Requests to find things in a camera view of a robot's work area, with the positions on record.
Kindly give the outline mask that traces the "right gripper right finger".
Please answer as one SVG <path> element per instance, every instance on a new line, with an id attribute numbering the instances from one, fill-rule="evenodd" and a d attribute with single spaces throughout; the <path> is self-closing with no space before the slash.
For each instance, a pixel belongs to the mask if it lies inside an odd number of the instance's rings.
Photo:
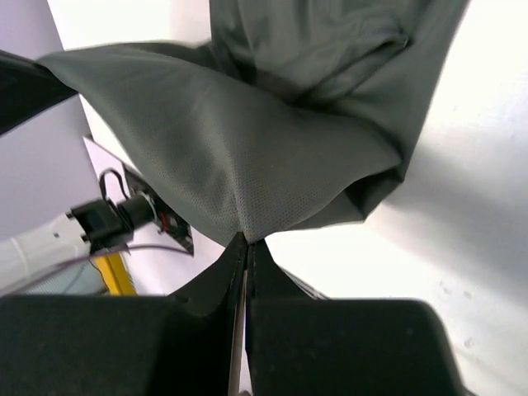
<path id="1" fill-rule="evenodd" d="M 463 395 L 445 328 L 414 299 L 316 299 L 264 242 L 247 258 L 246 351 L 256 395 Z"/>

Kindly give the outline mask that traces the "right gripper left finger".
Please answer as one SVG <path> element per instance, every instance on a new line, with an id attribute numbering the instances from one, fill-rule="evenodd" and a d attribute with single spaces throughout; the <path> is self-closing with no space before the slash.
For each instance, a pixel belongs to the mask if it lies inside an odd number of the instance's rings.
<path id="1" fill-rule="evenodd" d="M 1 300 L 4 395 L 235 395 L 247 242 L 168 296 Z"/>

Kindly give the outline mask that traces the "dark grey t-shirt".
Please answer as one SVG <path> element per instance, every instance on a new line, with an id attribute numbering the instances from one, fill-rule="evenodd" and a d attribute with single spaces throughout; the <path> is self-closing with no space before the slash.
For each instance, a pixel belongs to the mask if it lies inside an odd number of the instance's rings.
<path id="1" fill-rule="evenodd" d="M 40 59 L 220 244 L 362 221 L 404 179 L 464 1 L 213 1 L 211 38 Z"/>

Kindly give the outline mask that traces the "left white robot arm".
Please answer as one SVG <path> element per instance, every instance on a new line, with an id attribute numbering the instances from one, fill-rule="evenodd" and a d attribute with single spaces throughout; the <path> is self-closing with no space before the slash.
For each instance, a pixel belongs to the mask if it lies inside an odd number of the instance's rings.
<path id="1" fill-rule="evenodd" d="M 1 133 L 76 95 L 36 61 L 1 53 Z M 1 242 L 1 293 L 16 293 L 66 266 L 121 252 L 137 229 L 157 220 L 153 198 L 106 195 Z"/>

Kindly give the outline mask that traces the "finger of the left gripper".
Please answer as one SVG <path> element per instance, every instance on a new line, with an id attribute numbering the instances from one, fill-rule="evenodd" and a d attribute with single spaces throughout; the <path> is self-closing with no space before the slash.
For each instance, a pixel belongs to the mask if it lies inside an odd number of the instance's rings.
<path id="1" fill-rule="evenodd" d="M 1 134 L 77 95 L 36 61 L 1 51 Z"/>

